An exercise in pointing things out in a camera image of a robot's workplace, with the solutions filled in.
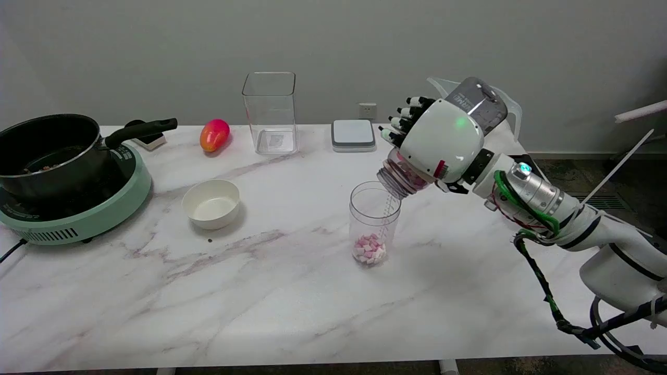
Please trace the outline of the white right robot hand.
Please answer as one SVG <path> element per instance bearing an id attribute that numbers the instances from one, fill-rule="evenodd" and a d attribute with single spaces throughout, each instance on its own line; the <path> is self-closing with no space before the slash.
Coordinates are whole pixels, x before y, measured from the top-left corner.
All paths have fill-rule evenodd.
<path id="1" fill-rule="evenodd" d="M 443 192 L 468 194 L 493 159 L 484 148 L 482 127 L 466 111 L 444 99 L 410 97 L 386 127 L 392 149 L 377 180 L 397 199 L 434 184 Z"/>

